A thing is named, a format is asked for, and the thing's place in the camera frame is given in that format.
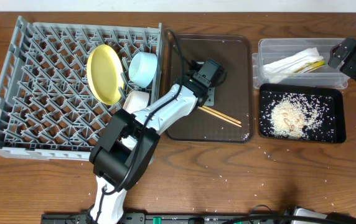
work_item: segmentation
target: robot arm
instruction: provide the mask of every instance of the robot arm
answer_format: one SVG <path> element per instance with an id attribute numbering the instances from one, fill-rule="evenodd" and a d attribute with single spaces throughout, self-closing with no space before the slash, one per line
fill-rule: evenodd
<path id="1" fill-rule="evenodd" d="M 190 114 L 196 106 L 203 105 L 208 98 L 208 88 L 213 87 L 223 71 L 224 69 L 218 63 L 208 59 L 198 72 L 192 72 L 184 77 L 183 86 L 175 100 L 170 101 L 179 91 L 180 85 L 178 84 L 173 85 L 165 96 L 141 111 L 129 114 L 125 110 L 118 110 L 113 115 L 90 154 L 90 162 L 94 164 L 93 172 L 98 182 L 95 205 L 89 217 L 92 223 L 115 224 L 118 222 L 123 216 L 123 202 L 127 190 L 132 188 L 144 174 L 160 139 L 160 134 L 179 118 Z M 153 114 L 146 128 L 143 129 L 149 113 L 168 101 L 170 101 L 168 104 Z M 120 141 L 121 138 L 127 137 L 139 139 L 141 134 L 143 134 L 143 140 L 139 149 L 138 145 L 130 149 Z M 136 150 L 138 150 L 138 156 L 132 171 L 124 181 L 133 160 L 133 152 Z M 102 192 L 102 189 L 111 192 L 121 184 L 123 184 L 123 189 L 119 192 L 111 195 L 105 195 Z"/>

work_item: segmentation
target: small black tray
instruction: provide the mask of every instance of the small black tray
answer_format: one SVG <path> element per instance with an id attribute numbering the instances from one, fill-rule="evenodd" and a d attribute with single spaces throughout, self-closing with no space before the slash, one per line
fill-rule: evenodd
<path id="1" fill-rule="evenodd" d="M 287 93 L 304 94 L 309 101 L 317 98 L 329 108 L 322 114 L 324 121 L 320 128 L 316 132 L 308 130 L 309 139 L 301 138 L 300 140 L 334 143 L 343 143 L 345 141 L 347 135 L 345 133 L 344 105 L 342 94 L 339 90 L 280 84 L 263 84 L 260 87 L 260 134 L 262 136 L 278 138 L 270 133 L 268 128 L 271 128 L 271 121 L 265 115 L 273 109 L 273 106 L 270 106 L 273 100 L 280 101 Z"/>

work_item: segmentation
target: dark brown tray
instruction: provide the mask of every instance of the dark brown tray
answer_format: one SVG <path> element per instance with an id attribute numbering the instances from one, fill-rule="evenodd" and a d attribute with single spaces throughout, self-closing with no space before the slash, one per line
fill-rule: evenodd
<path id="1" fill-rule="evenodd" d="M 225 82 L 215 88 L 211 108 L 241 121 L 242 128 L 218 119 L 204 111 L 194 110 L 167 129 L 166 134 L 179 141 L 247 142 L 254 135 L 253 75 L 251 45 L 242 36 L 178 35 L 184 56 L 204 62 L 208 58 L 228 72 Z M 168 47 L 170 86 L 180 76 L 179 56 Z"/>

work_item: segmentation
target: clear plastic container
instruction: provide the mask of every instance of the clear plastic container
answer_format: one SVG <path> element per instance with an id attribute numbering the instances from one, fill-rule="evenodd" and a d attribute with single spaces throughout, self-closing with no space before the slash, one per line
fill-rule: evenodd
<path id="1" fill-rule="evenodd" d="M 253 85 L 259 88 L 269 82 L 269 75 L 281 76 L 279 84 L 323 86 L 336 89 L 344 89 L 348 86 L 349 77 L 328 65 L 310 73 L 268 73 L 263 65 L 293 56 L 294 54 L 316 47 L 319 54 L 327 63 L 330 58 L 330 50 L 341 43 L 340 38 L 292 38 L 292 39 L 262 39 L 258 43 L 258 54 L 253 54 Z"/>

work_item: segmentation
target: white cup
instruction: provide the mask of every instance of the white cup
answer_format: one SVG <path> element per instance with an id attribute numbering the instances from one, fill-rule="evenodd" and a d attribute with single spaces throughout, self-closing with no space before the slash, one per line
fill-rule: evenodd
<path id="1" fill-rule="evenodd" d="M 129 113 L 145 109 L 148 106 L 149 94 L 142 91 L 132 91 L 129 93 L 123 109 Z"/>
<path id="2" fill-rule="evenodd" d="M 140 86 L 146 88 L 152 82 L 157 69 L 157 56 L 152 53 L 137 53 L 128 69 L 129 79 Z"/>

